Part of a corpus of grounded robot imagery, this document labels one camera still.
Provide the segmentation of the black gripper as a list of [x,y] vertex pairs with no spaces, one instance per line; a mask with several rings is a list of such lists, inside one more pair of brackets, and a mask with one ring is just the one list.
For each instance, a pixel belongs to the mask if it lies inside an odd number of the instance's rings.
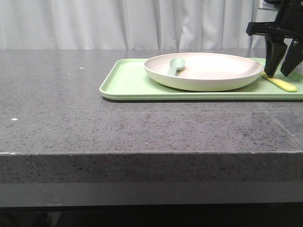
[[249,22],[246,33],[265,36],[266,63],[264,72],[273,77],[281,62],[287,45],[284,38],[292,42],[281,66],[281,73],[287,77],[303,61],[303,2],[284,0],[273,22]]

